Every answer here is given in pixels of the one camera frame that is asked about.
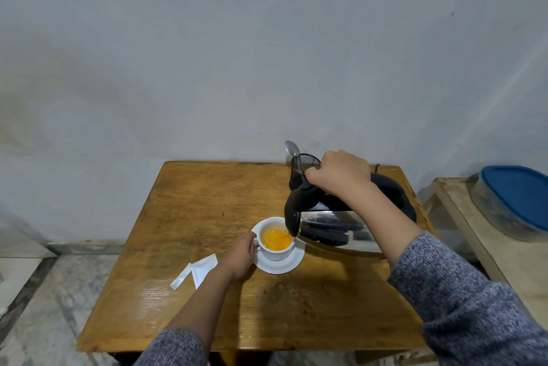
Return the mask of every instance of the hand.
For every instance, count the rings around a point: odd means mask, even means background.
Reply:
[[[236,238],[219,263],[219,267],[227,271],[232,281],[242,278],[253,263],[259,245],[255,238],[257,235],[251,231]]]
[[[371,183],[369,163],[359,156],[342,149],[327,151],[322,158],[321,168],[309,168],[306,180],[329,194],[342,198],[353,186]]]

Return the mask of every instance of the person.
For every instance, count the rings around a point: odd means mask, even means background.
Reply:
[[[548,365],[548,332],[508,285],[488,280],[422,231],[371,183],[369,164],[327,152],[311,184],[339,197],[366,223],[392,271],[388,279],[424,322],[441,365]],[[255,234],[240,236],[136,365],[205,365],[229,285],[253,263]]]

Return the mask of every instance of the black mesh strainer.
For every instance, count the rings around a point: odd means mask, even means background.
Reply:
[[[293,159],[291,160],[291,170],[297,172],[298,174],[304,174],[304,172],[311,167],[319,169],[319,166],[321,164],[320,160],[310,154],[300,154],[299,162],[300,166],[297,162],[297,158],[293,157]]]

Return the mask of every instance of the clear plastic container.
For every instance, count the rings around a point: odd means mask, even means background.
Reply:
[[[548,232],[538,229],[521,217],[514,214],[498,197],[487,187],[482,174],[471,192],[472,201],[483,213],[483,216],[497,230],[511,238],[524,242],[548,242]]]

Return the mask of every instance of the cup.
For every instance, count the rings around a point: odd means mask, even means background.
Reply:
[[[265,258],[270,259],[271,261],[281,261],[289,256],[295,245],[295,239],[291,242],[284,250],[270,250],[267,248],[263,241],[261,240],[261,234],[265,227],[272,227],[272,225],[279,225],[280,229],[285,229],[285,219],[283,217],[269,217],[257,223],[253,228],[253,231],[257,234],[257,241],[259,242],[259,247],[257,248],[258,252],[261,252]]]

